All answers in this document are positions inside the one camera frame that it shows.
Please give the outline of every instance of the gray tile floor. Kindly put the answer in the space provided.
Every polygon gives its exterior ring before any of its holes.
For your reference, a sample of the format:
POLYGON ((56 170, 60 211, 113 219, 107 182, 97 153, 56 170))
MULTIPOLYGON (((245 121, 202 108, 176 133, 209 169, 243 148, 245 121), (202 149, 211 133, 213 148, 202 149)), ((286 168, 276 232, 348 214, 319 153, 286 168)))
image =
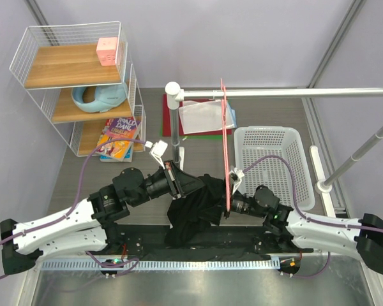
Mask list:
MULTIPOLYGON (((161 114, 163 89, 142 89, 142 98, 147 115, 146 138, 152 142, 161 139, 161 114)), ((300 99, 231 99, 230 104, 236 110, 237 124, 242 126, 284 126, 299 131, 311 171, 313 184, 312 163, 308 148, 311 143, 305 112, 300 99)), ((192 175, 205 173, 214 177, 224 177, 222 159, 222 141, 206 140, 189 137, 182 143, 185 147, 184 170, 192 175)), ((170 159, 171 150, 164 155, 170 159)), ((234 162, 234 141, 229 137, 229 160, 234 162)), ((48 214, 70 207, 73 203, 79 172, 84 161, 83 157, 75 157, 67 149, 63 165, 60 169, 56 187, 52 195, 48 214)), ((135 153, 132 163, 101 163, 98 157, 93 157, 86 168, 81 197, 84 198, 99 188, 109 185, 112 178, 117 176, 122 169, 135 167, 142 170, 146 176, 154 173, 158 165, 147 152, 135 153)), ((322 204, 318 194, 315 194, 316 204, 311 210, 314 214, 323 214, 322 204)), ((130 207, 131 215, 120 220, 122 224, 168 224, 166 211, 170 205, 170 196, 165 195, 154 199, 136 208, 130 207)), ((233 214, 229 219, 223 220, 222 225, 259 225, 260 219, 246 215, 233 214)))

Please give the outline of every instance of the laundry basket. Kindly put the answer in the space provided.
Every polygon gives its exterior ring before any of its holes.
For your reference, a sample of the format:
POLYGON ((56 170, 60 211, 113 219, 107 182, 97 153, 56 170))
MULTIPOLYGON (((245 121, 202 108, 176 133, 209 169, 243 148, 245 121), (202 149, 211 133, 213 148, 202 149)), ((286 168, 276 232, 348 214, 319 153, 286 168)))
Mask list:
MULTIPOLYGON (((301 137, 297 130, 280 126, 239 127, 234 132, 236 167, 245 169, 266 155, 277 155, 290 164, 296 178, 299 208, 309 210, 315 197, 306 163, 301 137)), ((281 199, 281 204, 293 206, 292 182, 287 167, 278 159, 269 158, 245 173, 239 192, 253 196, 259 185, 265 185, 281 199)))

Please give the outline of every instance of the red clipboard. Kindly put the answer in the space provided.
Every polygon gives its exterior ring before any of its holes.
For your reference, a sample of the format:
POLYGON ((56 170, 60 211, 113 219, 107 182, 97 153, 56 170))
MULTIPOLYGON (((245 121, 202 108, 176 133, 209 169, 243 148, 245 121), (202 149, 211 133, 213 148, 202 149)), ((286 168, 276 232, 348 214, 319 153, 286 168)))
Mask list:
MULTIPOLYGON (((193 100, 196 102, 207 102, 211 101, 209 99, 200 99, 200 100, 193 100)), ((183 132, 183 127, 181 125, 181 120, 179 118, 179 135, 180 136, 221 136, 223 134, 222 130, 219 131, 210 131, 210 132, 202 132, 202 133, 192 133, 192 134, 185 134, 183 132)), ((227 130, 227 135, 232 134, 232 129, 227 130)), ((167 97, 164 94, 163 95, 163 137, 170 137, 172 136, 172 132, 170 130, 170 110, 167 107, 167 97)))

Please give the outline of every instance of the wooden shelf board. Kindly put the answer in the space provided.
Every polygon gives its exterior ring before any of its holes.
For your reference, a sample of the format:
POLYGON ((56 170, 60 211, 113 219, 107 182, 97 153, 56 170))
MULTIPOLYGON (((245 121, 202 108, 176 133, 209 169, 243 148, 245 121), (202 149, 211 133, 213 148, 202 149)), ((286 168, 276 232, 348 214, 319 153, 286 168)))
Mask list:
POLYGON ((121 82, 116 66, 101 65, 96 45, 40 47, 24 87, 39 89, 121 82))
MULTIPOLYGON (((85 103, 94 101, 95 86, 88 87, 83 95, 85 103)), ((103 113, 86 113, 80 110, 72 100, 71 97, 72 88, 63 88, 59 94, 58 103, 51 121, 53 123, 61 122, 75 122, 75 121, 87 121, 98 119, 111 119, 120 117, 131 117, 132 112, 130 110, 129 102, 126 100, 124 103, 115 107, 107 112, 103 113)))
MULTIPOLYGON (((101 132, 105 126, 105 119, 85 121, 84 128, 82 129, 81 142, 79 146, 79 155, 87 156, 96 147, 100 139, 101 132)), ((143 151, 143 145, 140 143, 133 144, 133 151, 143 151)))

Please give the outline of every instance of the white metal pole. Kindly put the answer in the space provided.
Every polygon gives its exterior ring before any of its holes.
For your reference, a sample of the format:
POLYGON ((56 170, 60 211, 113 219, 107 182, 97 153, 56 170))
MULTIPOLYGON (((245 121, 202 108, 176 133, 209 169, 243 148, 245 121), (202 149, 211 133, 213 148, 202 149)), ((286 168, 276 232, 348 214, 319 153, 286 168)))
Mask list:
MULTIPOLYGON (((383 88, 304 88, 304 89, 231 89, 228 98, 314 98, 314 97, 354 97, 383 96, 383 88)), ((224 97, 223 91, 184 91, 178 90, 176 101, 185 99, 211 99, 224 97)))
POLYGON ((170 110, 173 161, 178 167, 180 167, 179 101, 182 100, 176 100, 176 97, 181 91, 180 85, 176 82, 170 82, 165 87, 167 106, 170 110))
POLYGON ((329 188, 333 182, 344 174, 351 166, 356 164, 367 152, 369 152, 379 141, 383 139, 383 126, 370 137, 358 150, 353 153, 325 182, 321 188, 329 188))

